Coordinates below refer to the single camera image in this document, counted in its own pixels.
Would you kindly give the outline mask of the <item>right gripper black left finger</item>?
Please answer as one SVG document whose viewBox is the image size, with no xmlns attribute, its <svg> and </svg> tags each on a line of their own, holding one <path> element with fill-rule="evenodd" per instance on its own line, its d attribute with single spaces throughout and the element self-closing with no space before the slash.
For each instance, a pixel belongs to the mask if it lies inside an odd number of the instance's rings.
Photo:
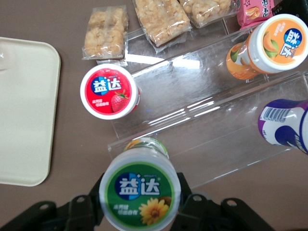
<svg viewBox="0 0 308 231">
<path fill-rule="evenodd" d="M 99 187 L 103 175 L 99 177 L 88 194 L 76 196 L 69 202 L 69 231 L 93 231 L 100 225 L 104 217 L 99 199 Z"/>
</svg>

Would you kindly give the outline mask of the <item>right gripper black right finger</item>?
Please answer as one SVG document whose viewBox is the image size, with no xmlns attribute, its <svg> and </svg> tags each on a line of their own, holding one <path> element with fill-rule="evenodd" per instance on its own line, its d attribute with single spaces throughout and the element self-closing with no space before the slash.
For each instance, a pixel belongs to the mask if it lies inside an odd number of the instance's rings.
<svg viewBox="0 0 308 231">
<path fill-rule="evenodd" d="M 183 173 L 178 172 L 181 194 L 178 214 L 173 222 L 174 231 L 218 231 L 219 225 L 210 217 L 209 200 L 193 193 Z"/>
</svg>

